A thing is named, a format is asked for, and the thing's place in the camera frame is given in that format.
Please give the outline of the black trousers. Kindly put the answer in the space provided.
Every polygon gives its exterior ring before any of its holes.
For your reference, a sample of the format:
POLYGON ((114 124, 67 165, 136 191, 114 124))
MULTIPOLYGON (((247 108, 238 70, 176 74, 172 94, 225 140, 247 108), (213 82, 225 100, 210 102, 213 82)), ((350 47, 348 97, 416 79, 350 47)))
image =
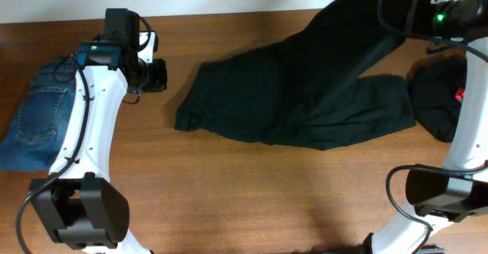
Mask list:
POLYGON ((411 128, 406 80, 367 70, 404 38, 412 0, 335 0, 288 38, 200 65, 175 128, 329 150, 411 128))

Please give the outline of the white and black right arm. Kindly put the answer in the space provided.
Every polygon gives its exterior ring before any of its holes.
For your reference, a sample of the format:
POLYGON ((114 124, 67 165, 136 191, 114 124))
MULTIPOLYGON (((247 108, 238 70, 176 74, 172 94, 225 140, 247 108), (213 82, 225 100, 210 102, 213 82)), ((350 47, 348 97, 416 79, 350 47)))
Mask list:
POLYGON ((442 166, 392 169, 386 186, 396 172, 408 172, 407 201, 393 201, 395 217, 361 245, 362 253, 421 253, 439 230, 487 213, 487 0, 413 0, 402 30, 384 20, 383 1, 377 16, 388 31, 467 52, 465 96, 442 166))

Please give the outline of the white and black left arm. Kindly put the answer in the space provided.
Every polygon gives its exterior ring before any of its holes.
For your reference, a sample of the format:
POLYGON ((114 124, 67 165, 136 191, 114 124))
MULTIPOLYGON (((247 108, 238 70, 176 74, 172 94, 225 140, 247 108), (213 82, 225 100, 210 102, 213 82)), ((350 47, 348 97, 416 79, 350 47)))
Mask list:
POLYGON ((148 253, 130 232, 127 199, 110 183, 109 153, 117 113, 128 93, 163 92, 159 38, 126 8, 105 12, 104 32, 69 56, 76 92, 61 149, 46 178, 31 181, 31 204, 54 243, 86 253, 148 253))

